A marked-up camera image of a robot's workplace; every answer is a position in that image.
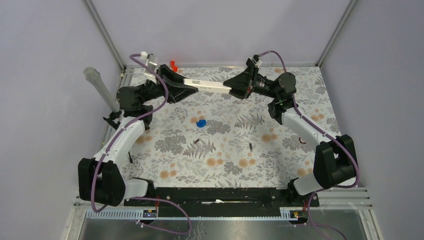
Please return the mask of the white remote control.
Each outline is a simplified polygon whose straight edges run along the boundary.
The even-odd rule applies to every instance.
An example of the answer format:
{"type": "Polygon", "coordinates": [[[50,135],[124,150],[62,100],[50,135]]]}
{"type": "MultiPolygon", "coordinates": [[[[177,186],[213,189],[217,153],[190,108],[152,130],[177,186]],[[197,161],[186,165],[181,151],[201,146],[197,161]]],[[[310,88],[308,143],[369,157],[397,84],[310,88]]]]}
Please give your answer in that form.
{"type": "Polygon", "coordinates": [[[220,93],[220,94],[229,94],[231,87],[224,86],[222,82],[214,82],[207,80],[191,79],[185,78],[183,83],[187,86],[195,87],[199,91],[209,92],[209,93],[220,93]]]}

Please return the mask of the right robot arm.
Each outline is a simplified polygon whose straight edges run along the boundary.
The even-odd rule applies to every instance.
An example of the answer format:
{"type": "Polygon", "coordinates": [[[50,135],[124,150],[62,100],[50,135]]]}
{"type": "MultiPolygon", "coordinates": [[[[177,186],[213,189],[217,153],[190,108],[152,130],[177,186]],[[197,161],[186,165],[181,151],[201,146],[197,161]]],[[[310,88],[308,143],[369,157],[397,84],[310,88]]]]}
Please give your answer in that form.
{"type": "Polygon", "coordinates": [[[259,68],[259,61],[249,59],[246,69],[225,80],[223,85],[238,99],[247,99],[252,93],[272,98],[267,105],[271,118],[313,148],[313,170],[290,181],[287,201],[299,206],[307,199],[307,194],[333,187],[344,188],[343,183],[351,179],[355,181],[350,187],[357,186],[360,171],[353,139],[347,134],[332,135],[300,112],[295,99],[297,81],[294,74],[284,71],[275,80],[270,80],[259,73],[259,68]]]}

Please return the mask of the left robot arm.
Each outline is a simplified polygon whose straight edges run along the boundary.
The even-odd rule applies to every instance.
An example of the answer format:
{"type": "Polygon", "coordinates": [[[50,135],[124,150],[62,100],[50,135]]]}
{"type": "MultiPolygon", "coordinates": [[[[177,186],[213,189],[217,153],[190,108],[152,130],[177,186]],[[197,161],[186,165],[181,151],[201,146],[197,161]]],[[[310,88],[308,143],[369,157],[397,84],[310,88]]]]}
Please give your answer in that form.
{"type": "Polygon", "coordinates": [[[127,179],[120,171],[133,144],[149,129],[153,113],[159,110],[146,102],[164,97],[163,107],[197,93],[198,88],[186,85],[184,77],[163,64],[152,72],[155,81],[122,87],[117,92],[117,99],[113,99],[95,68],[87,67],[83,74],[111,107],[112,112],[106,121],[115,133],[98,153],[91,158],[82,158],[78,163],[79,197],[89,201],[95,212],[98,212],[96,204],[116,207],[131,198],[136,198],[144,206],[152,204],[155,200],[152,181],[137,177],[127,179]]]}

